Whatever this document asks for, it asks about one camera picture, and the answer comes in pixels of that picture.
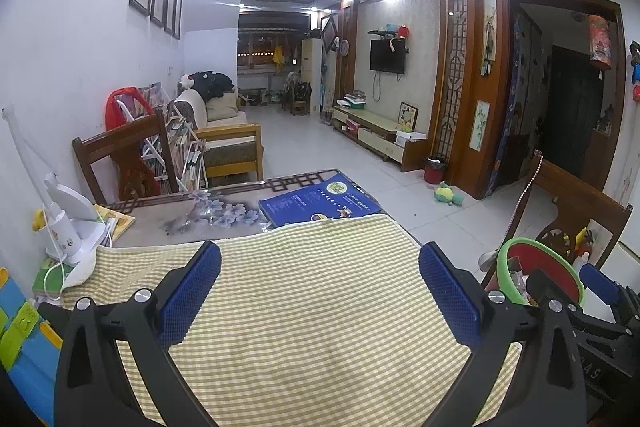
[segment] trash can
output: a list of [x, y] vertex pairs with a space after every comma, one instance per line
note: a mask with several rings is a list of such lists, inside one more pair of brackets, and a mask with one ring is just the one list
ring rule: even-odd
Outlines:
[[485, 288], [487, 291], [499, 289], [515, 304], [530, 304], [511, 280], [507, 260], [516, 256], [520, 260], [523, 275], [529, 275], [536, 268], [540, 268], [574, 302], [582, 306], [584, 286], [574, 268], [549, 247], [526, 237], [511, 239], [500, 248], [495, 274]]
[[447, 160], [442, 156], [429, 156], [424, 165], [424, 181], [431, 185], [440, 185], [447, 170]]

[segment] blue book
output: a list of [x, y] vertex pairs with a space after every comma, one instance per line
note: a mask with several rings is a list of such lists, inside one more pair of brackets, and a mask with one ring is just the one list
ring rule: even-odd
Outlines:
[[318, 185], [259, 201], [258, 206], [275, 227], [332, 217], [363, 217], [382, 210], [341, 174]]

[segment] plush turtle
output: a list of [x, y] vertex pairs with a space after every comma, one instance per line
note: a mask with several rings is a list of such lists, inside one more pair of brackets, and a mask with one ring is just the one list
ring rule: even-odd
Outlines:
[[462, 201], [464, 201], [464, 198], [460, 194], [454, 194], [451, 187], [445, 182], [442, 182], [440, 186], [433, 191], [433, 197], [440, 203], [449, 203], [449, 206], [452, 204], [462, 206]]

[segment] red trash can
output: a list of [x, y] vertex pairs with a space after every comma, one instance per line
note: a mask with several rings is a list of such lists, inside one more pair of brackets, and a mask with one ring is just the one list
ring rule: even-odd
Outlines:
[[440, 185], [447, 170], [447, 161], [442, 156], [429, 156], [424, 165], [424, 181], [431, 185]]

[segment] yellow checkered cloth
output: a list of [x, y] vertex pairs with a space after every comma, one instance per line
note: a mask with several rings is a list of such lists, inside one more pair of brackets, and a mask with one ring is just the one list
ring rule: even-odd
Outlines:
[[[418, 272], [419, 245], [392, 219], [325, 220], [217, 241], [222, 272], [170, 354], [222, 427], [419, 426], [469, 355]], [[65, 294], [98, 303], [154, 288], [200, 244], [101, 249]], [[126, 343], [120, 352], [145, 415], [162, 422]], [[495, 415], [520, 350], [478, 421]]]

